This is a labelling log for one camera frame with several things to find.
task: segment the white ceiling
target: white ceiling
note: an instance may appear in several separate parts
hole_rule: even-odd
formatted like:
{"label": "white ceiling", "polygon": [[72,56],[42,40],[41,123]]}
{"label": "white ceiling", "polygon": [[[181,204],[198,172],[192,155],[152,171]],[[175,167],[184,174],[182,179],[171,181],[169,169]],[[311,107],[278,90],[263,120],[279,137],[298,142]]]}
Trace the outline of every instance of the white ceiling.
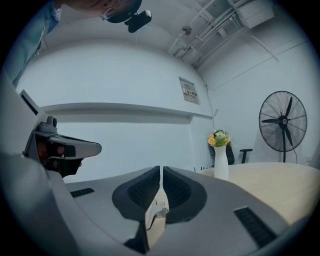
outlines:
{"label": "white ceiling", "polygon": [[[82,40],[118,39],[176,55],[179,50],[182,50],[181,53],[188,50],[197,39],[195,35],[200,36],[203,29],[214,28],[217,24],[213,22],[230,8],[227,0],[143,0],[139,11],[150,10],[152,21],[136,33],[129,33],[124,23],[109,23],[63,6],[60,23],[44,38],[42,50]],[[192,28],[192,33],[188,36],[181,35],[185,25]],[[195,46],[182,61],[194,65],[201,56],[206,56],[238,29],[234,22],[227,20],[223,23],[222,30],[212,35],[203,46],[200,42],[193,44]]]}

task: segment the man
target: man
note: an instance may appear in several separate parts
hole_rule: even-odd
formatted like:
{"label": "man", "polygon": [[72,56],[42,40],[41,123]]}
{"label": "man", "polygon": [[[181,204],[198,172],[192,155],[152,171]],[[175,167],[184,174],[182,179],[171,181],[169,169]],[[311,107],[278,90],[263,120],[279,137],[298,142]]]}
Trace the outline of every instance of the man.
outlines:
{"label": "man", "polygon": [[[128,20],[136,13],[142,0],[47,0],[44,6],[25,26],[13,44],[0,73],[0,82],[7,81],[16,88],[26,67],[32,62],[41,48],[42,38],[50,33],[59,23],[63,5],[68,5],[76,11],[100,16],[111,23]],[[43,141],[37,141],[37,151],[40,161],[44,161],[53,152]],[[63,145],[54,148],[55,153],[62,156]]]}

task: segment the ceiling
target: ceiling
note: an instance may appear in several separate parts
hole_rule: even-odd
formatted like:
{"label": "ceiling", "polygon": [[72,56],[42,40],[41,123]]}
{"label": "ceiling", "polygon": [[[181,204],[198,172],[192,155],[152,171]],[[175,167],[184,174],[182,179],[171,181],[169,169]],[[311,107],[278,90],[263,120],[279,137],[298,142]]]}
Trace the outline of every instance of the ceiling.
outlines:
{"label": "ceiling", "polygon": [[[139,11],[144,10],[151,11],[151,23],[129,33],[124,23],[63,6],[60,23],[44,38],[41,51],[82,40],[117,39],[161,50],[196,69],[242,26],[227,0],[143,0]],[[186,25],[192,28],[190,35],[182,34]]]}

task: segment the wooden table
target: wooden table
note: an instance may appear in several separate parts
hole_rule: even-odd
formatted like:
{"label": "wooden table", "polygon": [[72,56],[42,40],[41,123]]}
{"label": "wooden table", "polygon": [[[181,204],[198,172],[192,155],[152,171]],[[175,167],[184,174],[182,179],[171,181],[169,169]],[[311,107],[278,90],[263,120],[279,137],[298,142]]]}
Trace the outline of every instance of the wooden table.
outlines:
{"label": "wooden table", "polygon": [[[214,177],[214,168],[201,174]],[[269,205],[289,225],[310,214],[320,195],[320,170],[293,163],[229,165],[229,182]]]}

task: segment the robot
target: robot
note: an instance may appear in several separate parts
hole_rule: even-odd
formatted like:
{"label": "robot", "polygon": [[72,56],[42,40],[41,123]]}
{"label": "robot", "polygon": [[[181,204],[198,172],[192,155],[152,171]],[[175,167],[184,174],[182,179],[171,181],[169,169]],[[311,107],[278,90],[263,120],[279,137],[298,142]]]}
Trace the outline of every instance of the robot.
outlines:
{"label": "robot", "polygon": [[[289,227],[230,182],[169,166],[65,183],[101,145],[60,135],[57,120],[25,91],[5,86],[1,93],[8,107],[1,113],[0,186],[17,223],[48,254],[274,255],[304,227],[305,220]],[[12,138],[18,143],[10,146]],[[52,146],[44,160],[37,140]],[[64,154],[50,153],[55,144]],[[160,190],[167,202],[155,202]],[[150,234],[157,235],[152,245]]]}

